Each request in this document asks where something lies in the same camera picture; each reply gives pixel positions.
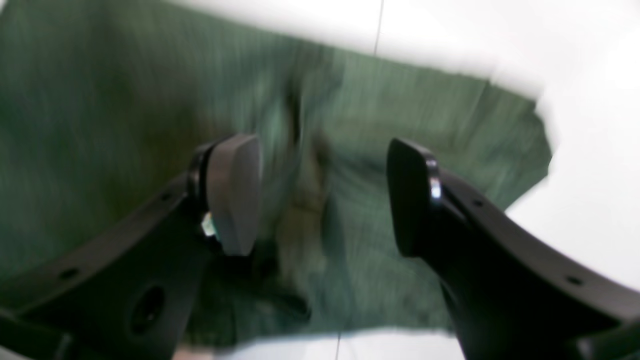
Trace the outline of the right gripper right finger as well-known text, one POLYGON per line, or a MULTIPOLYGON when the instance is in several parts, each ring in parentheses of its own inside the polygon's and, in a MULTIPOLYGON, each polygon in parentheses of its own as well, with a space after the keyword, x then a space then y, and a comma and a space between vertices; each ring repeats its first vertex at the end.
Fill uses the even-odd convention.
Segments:
POLYGON ((551 248, 427 148, 390 142, 400 253, 438 276, 467 360, 637 360, 640 296, 551 248))

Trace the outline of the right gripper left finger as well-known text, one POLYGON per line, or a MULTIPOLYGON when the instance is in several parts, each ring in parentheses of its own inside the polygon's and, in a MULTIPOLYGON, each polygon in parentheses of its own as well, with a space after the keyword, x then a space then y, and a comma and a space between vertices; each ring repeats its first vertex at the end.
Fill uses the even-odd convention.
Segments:
POLYGON ((235 134, 95 239, 1 287, 1 347, 30 360, 170 360, 212 255, 258 234, 261 146, 235 134))

